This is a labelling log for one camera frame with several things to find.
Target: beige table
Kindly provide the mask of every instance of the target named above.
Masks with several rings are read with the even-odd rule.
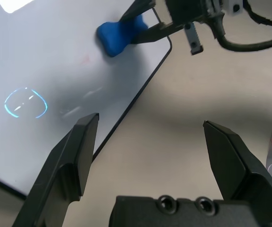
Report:
[[[251,2],[272,17],[269,1]],[[170,20],[163,3],[157,11]],[[272,38],[272,27],[246,14],[224,22],[232,41]],[[221,198],[202,128],[207,119],[238,133],[265,164],[272,132],[272,49],[229,52],[207,26],[196,28],[204,52],[191,56],[183,31],[171,36],[171,54],[94,161],[84,197],[69,206],[64,227],[107,227],[117,195]],[[12,204],[12,213],[0,210],[5,217],[0,226],[6,221],[11,226],[19,207]]]

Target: blue object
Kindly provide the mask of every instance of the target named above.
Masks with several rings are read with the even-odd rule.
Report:
[[[100,39],[106,53],[115,57],[129,45],[140,32],[148,29],[142,15],[128,22],[106,22],[97,28],[97,36]]]

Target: screw hole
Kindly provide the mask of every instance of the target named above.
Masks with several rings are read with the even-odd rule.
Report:
[[[213,209],[213,206],[209,203],[209,201],[201,201],[200,202],[200,207],[202,208],[202,210],[204,210],[205,212],[211,212]]]
[[[166,210],[172,210],[173,209],[173,203],[172,201],[167,198],[167,197],[162,197],[161,198],[161,205],[163,208],[165,208]]]
[[[196,42],[192,42],[192,43],[191,43],[191,47],[192,47],[192,48],[197,47],[197,43],[196,43]]]
[[[177,202],[168,195],[163,195],[157,200],[157,207],[162,213],[174,214],[177,209]]]
[[[237,13],[240,10],[240,6],[238,4],[233,7],[234,13]]]
[[[214,202],[206,197],[200,197],[196,200],[198,209],[207,216],[213,216],[216,214],[216,208]]]
[[[189,30],[189,29],[191,28],[191,25],[190,25],[190,24],[186,24],[186,25],[184,26],[184,28],[185,28],[186,30]]]

